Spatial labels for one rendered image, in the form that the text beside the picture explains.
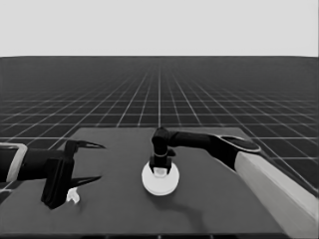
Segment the large thick white disc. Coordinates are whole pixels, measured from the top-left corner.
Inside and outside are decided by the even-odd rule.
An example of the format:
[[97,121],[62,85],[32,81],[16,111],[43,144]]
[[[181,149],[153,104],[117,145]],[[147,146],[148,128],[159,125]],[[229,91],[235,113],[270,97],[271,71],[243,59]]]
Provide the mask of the large thick white disc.
[[155,167],[155,174],[152,174],[147,163],[142,170],[142,183],[144,188],[152,195],[166,196],[173,193],[179,183],[179,171],[173,163],[170,174],[166,174],[166,168]]

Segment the small white T-shaped piece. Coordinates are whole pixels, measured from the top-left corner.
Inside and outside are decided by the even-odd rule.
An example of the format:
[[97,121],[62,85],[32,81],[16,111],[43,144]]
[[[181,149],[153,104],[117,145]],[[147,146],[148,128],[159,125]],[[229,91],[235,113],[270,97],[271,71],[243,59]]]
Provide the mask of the small white T-shaped piece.
[[77,204],[80,201],[80,195],[77,192],[77,187],[71,188],[67,193],[67,201],[73,201]]

